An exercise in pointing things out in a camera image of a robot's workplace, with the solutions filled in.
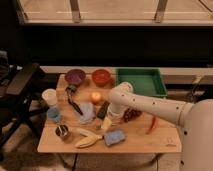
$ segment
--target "black wall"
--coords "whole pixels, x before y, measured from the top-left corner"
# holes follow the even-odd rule
[[[26,27],[31,59],[51,65],[206,67],[213,27]]]
[[[11,64],[28,62],[27,47],[12,0],[0,0],[0,50],[8,52]]]

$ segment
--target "gray cloth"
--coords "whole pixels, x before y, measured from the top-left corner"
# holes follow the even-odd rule
[[[81,103],[79,105],[83,115],[79,115],[79,121],[81,124],[87,124],[93,121],[95,118],[95,109],[92,103]]]

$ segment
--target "floor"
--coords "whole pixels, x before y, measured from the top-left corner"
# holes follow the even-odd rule
[[[38,129],[42,130],[45,114],[32,118]],[[164,154],[153,165],[146,165],[155,154],[79,154],[75,168],[64,168],[56,154],[37,152],[39,140],[26,125],[22,125],[4,146],[4,161],[0,171],[178,171],[180,154]],[[61,154],[64,161],[73,166],[75,155]]]

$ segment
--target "purple bowl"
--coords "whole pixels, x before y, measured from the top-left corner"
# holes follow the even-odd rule
[[[86,78],[86,73],[81,69],[72,69],[65,74],[65,80],[72,85],[80,85]]]

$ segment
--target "bowl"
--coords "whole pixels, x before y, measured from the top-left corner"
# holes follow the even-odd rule
[[[79,86],[86,78],[86,73],[81,69],[72,69],[65,74],[65,80],[70,85]]]
[[[111,75],[105,69],[97,69],[92,73],[92,80],[98,87],[103,87],[110,82]]]

